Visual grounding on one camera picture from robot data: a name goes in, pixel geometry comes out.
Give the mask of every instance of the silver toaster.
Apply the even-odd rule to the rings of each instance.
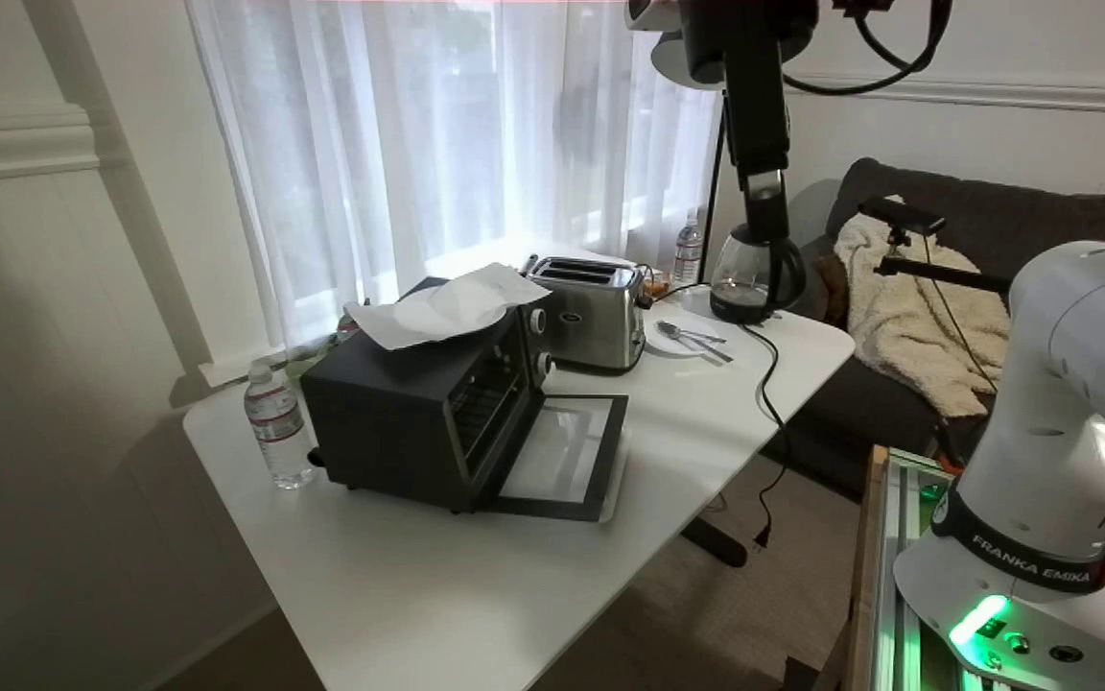
[[[639,271],[616,260],[539,258],[530,280],[552,295],[530,310],[541,349],[570,367],[626,372],[640,358]]]

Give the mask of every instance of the white blanket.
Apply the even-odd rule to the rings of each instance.
[[[988,413],[975,391],[993,391],[1010,349],[1010,310],[993,292],[924,275],[884,275],[889,225],[851,215],[838,238],[847,265],[857,358],[916,389],[944,420]],[[894,252],[979,271],[960,251],[911,235]]]

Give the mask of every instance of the wall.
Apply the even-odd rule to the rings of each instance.
[[[924,0],[900,0],[873,28],[903,57],[924,40]],[[889,72],[838,13],[788,72],[865,86]],[[857,159],[983,176],[1054,193],[1105,193],[1105,5],[1102,0],[966,0],[930,72],[874,96],[790,96],[793,238],[816,238],[838,179]],[[723,170],[719,242],[742,221],[742,196]]]
[[[95,127],[0,0],[0,686],[146,686],[268,606]]]

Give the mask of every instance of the pillow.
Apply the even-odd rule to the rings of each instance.
[[[1105,238],[1105,196],[1054,196],[989,179],[960,179],[916,170],[889,170],[861,159],[830,210],[830,238],[873,196],[903,196],[911,206],[944,215],[939,242],[966,252],[989,275],[1015,275],[1047,246]]]

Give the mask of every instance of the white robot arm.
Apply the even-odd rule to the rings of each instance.
[[[894,581],[966,669],[1105,686],[1105,242],[1027,260],[1010,307],[993,420]]]

